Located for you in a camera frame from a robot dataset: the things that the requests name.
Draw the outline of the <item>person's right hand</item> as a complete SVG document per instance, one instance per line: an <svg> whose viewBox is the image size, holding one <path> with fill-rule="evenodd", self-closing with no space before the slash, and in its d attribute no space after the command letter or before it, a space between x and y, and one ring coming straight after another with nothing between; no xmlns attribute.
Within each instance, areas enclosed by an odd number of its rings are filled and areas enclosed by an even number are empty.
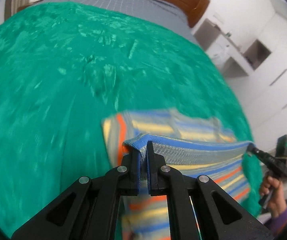
<svg viewBox="0 0 287 240"><path fill-rule="evenodd" d="M259 194L263 197L273 190L272 196L267 204L267 208L272 218L278 218L287 209L284 197L283 183L281 180L270 176L268 173L263 178L259 188Z"/></svg>

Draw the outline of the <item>purple right sleeve forearm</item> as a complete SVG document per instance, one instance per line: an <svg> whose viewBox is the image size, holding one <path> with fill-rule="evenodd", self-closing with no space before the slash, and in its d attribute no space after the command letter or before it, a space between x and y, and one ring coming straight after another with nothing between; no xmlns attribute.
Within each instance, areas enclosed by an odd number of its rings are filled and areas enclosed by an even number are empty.
<svg viewBox="0 0 287 240"><path fill-rule="evenodd" d="M268 228L274 236L277 236L287 224L287 208L277 218L270 218L264 226Z"/></svg>

